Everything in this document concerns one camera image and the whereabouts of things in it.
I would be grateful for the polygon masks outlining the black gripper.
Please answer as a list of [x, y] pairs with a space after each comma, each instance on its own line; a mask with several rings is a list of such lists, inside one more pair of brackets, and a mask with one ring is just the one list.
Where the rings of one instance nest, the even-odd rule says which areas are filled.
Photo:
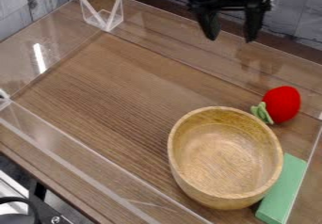
[[270, 10], [270, 0], [187, 0], [187, 5], [196, 11], [200, 28], [210, 40], [215, 40], [221, 33], [216, 11], [246, 11], [245, 37], [246, 42], [251, 42], [258, 37], [266, 10]]

